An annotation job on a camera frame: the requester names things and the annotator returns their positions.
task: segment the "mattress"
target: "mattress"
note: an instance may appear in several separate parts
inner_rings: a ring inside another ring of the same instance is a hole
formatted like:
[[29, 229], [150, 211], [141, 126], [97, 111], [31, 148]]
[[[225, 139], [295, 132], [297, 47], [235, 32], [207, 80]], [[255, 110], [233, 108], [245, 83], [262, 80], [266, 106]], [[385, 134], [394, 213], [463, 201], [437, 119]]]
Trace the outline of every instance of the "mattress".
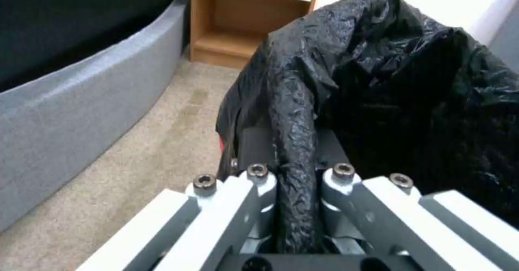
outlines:
[[169, 84], [189, 0], [90, 57], [0, 93], [0, 232], [127, 132]]
[[124, 40], [173, 0], [0, 0], [0, 92]]

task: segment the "crumpled plastic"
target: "crumpled plastic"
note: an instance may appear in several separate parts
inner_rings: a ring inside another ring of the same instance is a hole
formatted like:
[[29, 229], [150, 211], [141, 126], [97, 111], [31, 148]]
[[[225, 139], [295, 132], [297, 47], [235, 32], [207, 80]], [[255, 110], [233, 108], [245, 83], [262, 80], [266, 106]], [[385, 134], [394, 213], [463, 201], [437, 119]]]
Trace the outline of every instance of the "crumpled plastic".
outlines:
[[222, 101], [219, 177], [238, 137], [270, 120], [280, 253], [319, 253], [315, 128], [332, 128], [363, 179], [456, 189], [519, 226], [519, 81], [460, 28], [403, 0], [341, 0], [268, 35]]

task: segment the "carpet floor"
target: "carpet floor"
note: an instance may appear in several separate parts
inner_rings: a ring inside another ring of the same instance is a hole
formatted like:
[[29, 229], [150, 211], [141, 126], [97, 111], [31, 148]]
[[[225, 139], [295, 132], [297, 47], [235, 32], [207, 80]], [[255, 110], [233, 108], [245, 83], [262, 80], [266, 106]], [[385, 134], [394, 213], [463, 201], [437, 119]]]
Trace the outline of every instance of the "carpet floor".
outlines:
[[185, 58], [130, 131], [52, 197], [0, 234], [0, 271], [73, 270], [164, 188], [215, 174], [220, 101], [239, 71]]

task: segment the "wooden shelf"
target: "wooden shelf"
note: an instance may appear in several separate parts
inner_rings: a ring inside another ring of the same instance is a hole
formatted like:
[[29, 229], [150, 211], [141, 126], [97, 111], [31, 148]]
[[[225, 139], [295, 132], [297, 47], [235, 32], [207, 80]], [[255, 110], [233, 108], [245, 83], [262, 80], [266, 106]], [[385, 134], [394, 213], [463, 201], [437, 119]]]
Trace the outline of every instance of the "wooden shelf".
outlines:
[[191, 0], [191, 61], [243, 68], [267, 34], [311, 9], [309, 0]]
[[195, 42], [195, 49], [250, 58], [265, 37], [251, 32], [209, 31]]

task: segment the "screw hole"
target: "screw hole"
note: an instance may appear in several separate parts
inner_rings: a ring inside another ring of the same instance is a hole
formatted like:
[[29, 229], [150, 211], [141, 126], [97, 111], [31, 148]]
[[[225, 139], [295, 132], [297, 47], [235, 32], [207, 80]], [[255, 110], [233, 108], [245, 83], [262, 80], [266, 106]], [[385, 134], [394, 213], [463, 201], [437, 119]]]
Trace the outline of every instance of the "screw hole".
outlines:
[[202, 176], [198, 177], [198, 182], [209, 183], [209, 182], [211, 182], [211, 177], [209, 177], [208, 175], [202, 175]]
[[251, 169], [254, 173], [261, 173], [263, 171], [262, 166], [253, 166]]
[[345, 171], [345, 172], [350, 172], [352, 171], [352, 167], [351, 166], [348, 166], [347, 164], [340, 164], [338, 166], [339, 170], [341, 171]]

